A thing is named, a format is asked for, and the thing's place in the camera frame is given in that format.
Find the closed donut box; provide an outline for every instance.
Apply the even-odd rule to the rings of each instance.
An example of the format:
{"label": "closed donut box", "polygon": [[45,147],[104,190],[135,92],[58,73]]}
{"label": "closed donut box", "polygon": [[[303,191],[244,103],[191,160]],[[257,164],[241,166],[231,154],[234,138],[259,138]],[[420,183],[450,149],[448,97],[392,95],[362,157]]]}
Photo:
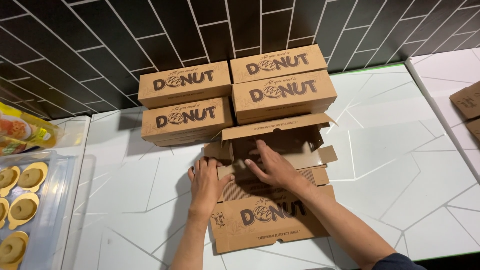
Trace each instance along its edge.
{"label": "closed donut box", "polygon": [[157,146],[211,139],[233,126],[227,97],[143,111],[142,138]]}
{"label": "closed donut box", "polygon": [[327,64],[318,45],[274,51],[230,60],[233,83],[326,70]]}
{"label": "closed donut box", "polygon": [[234,84],[239,124],[325,112],[337,97],[326,70]]}
{"label": "closed donut box", "polygon": [[229,96],[227,61],[140,76],[138,101],[149,109]]}

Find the donut box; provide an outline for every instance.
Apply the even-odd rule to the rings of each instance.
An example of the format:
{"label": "donut box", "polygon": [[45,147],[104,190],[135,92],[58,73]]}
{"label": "donut box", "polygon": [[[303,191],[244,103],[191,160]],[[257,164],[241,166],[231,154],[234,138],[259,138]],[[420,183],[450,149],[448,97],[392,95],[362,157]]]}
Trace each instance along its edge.
{"label": "donut box", "polygon": [[325,112],[337,97],[326,70],[234,84],[238,124]]}
{"label": "donut box", "polygon": [[0,269],[50,269],[73,159],[53,150],[0,158]]}
{"label": "donut box", "polygon": [[148,109],[231,94],[227,61],[140,76],[138,101]]}
{"label": "donut box", "polygon": [[280,50],[230,60],[233,83],[280,77],[316,70],[327,64],[318,45]]}
{"label": "donut box", "polygon": [[227,97],[144,110],[142,138],[157,146],[206,140],[233,126]]}

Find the right hand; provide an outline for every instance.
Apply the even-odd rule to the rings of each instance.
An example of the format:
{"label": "right hand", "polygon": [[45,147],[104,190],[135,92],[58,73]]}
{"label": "right hand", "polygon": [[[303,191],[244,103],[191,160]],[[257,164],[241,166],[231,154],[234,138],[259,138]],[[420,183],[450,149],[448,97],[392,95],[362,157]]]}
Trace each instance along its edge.
{"label": "right hand", "polygon": [[277,152],[273,151],[263,140],[257,140],[257,149],[265,166],[266,173],[258,168],[252,160],[245,160],[248,168],[260,179],[260,181],[272,186],[279,186],[290,190],[296,185],[308,180],[299,174],[292,164]]}

